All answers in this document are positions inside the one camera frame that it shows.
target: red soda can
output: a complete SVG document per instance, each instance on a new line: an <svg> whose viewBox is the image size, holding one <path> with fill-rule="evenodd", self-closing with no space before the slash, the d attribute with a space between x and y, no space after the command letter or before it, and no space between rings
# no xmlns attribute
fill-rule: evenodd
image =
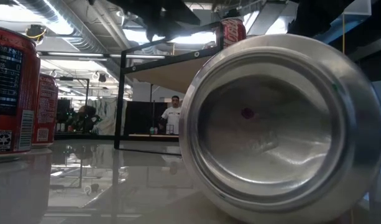
<svg viewBox="0 0 381 224"><path fill-rule="evenodd" d="M223 48L233 45L247 37L246 27L238 18L227 18L221 20L223 25ZM216 42L219 43L220 29L216 33Z"/></svg>
<svg viewBox="0 0 381 224"><path fill-rule="evenodd" d="M0 159L31 149L39 73L35 43L0 27Z"/></svg>
<svg viewBox="0 0 381 224"><path fill-rule="evenodd" d="M40 74L35 112L33 148L48 147L53 144L59 88L54 77Z"/></svg>

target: white t-shirt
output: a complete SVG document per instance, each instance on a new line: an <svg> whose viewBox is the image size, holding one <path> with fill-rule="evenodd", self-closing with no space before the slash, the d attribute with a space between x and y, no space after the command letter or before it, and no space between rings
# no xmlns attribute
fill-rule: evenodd
<svg viewBox="0 0 381 224"><path fill-rule="evenodd" d="M173 133L179 134L179 115L180 115L181 108L167 108L163 115L161 115L162 118L167 119L167 124L173 125Z"/></svg>

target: recycling symbol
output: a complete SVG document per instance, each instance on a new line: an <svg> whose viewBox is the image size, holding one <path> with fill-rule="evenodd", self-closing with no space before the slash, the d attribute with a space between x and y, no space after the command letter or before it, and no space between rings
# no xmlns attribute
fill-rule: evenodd
<svg viewBox="0 0 381 224"><path fill-rule="evenodd" d="M11 143L11 137L8 134L0 134L0 146L6 146Z"/></svg>

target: person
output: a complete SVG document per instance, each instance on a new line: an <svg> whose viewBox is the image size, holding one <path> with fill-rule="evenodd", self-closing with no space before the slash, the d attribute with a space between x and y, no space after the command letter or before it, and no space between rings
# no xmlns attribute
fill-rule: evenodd
<svg viewBox="0 0 381 224"><path fill-rule="evenodd" d="M84 130L85 133L90 133L93 126L100 120L100 117L96 115L96 108L93 106L82 106L79 108L76 116L66 122L66 126L71 126L76 131Z"/></svg>
<svg viewBox="0 0 381 224"><path fill-rule="evenodd" d="M167 134L179 134L179 115L180 115L180 105L179 96L171 97L172 106L167 108L163 115L161 115L162 120L167 120L167 124L171 126L169 130L166 131ZM163 129L163 122L158 124L160 129Z"/></svg>

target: barcode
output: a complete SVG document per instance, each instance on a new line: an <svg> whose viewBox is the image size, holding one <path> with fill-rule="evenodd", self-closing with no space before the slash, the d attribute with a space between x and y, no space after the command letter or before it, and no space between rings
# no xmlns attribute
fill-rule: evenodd
<svg viewBox="0 0 381 224"><path fill-rule="evenodd" d="M47 128L40 128L37 131L37 142L38 141L48 141L49 130Z"/></svg>
<svg viewBox="0 0 381 224"><path fill-rule="evenodd" d="M23 110L19 151L30 150L33 134L34 111Z"/></svg>

